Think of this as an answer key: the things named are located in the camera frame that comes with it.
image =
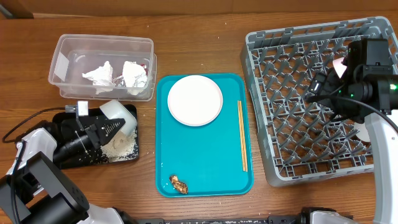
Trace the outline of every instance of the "white plate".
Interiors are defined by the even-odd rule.
[[[212,122],[223,107],[218,85],[201,75],[189,75],[174,83],[167,97],[172,116],[188,126]]]

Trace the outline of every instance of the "plastic crate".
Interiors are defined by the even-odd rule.
[[[283,186],[373,171],[370,143],[352,121],[327,123],[329,108],[305,96],[317,72],[346,55],[350,42],[389,41],[397,74],[397,37],[385,17],[251,32],[241,52],[254,105],[257,138],[269,184]]]

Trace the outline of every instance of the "chopstick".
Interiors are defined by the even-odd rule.
[[[242,164],[243,171],[248,171],[248,159],[246,155],[246,140],[244,138],[244,123],[243,123],[243,110],[242,101],[238,100],[238,116],[239,116],[239,133],[241,136],[241,152],[242,152]]]

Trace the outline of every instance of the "brown wrapper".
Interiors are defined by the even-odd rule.
[[[173,185],[173,187],[178,190],[181,194],[187,194],[188,193],[188,186],[184,184],[181,181],[178,181],[178,177],[176,175],[171,175],[170,176],[170,181]]]

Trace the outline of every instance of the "wood grain surface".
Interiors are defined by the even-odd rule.
[[[217,16],[88,17],[0,21],[0,136],[22,119],[44,108],[74,104],[49,84],[52,55],[62,34],[148,37],[157,54],[157,81],[166,75],[233,72],[243,77],[239,53],[246,34],[256,30],[386,16],[398,29],[397,11],[228,14]],[[136,162],[65,170],[90,203],[117,207],[135,218],[245,218],[296,214],[304,206],[331,207],[371,223],[375,209],[373,174],[323,182],[271,187],[264,175],[252,103],[248,100],[254,186],[241,196],[165,198],[155,187],[155,102],[138,109],[140,158]],[[91,108],[104,101],[90,101]],[[18,133],[46,113],[22,127]],[[16,155],[12,144],[0,144],[0,174]],[[0,212],[0,223],[10,223]]]

